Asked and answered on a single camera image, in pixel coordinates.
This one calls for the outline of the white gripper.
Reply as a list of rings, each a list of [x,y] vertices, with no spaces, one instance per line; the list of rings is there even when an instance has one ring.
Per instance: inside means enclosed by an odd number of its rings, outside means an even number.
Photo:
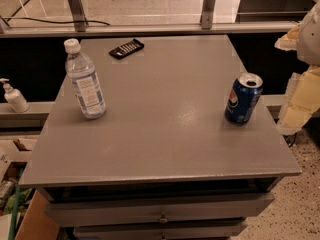
[[[286,34],[274,47],[297,51],[299,60],[320,65],[320,2]],[[279,112],[277,129],[282,135],[294,135],[320,109],[320,67],[310,66],[303,74],[293,73],[288,81],[285,102]]]

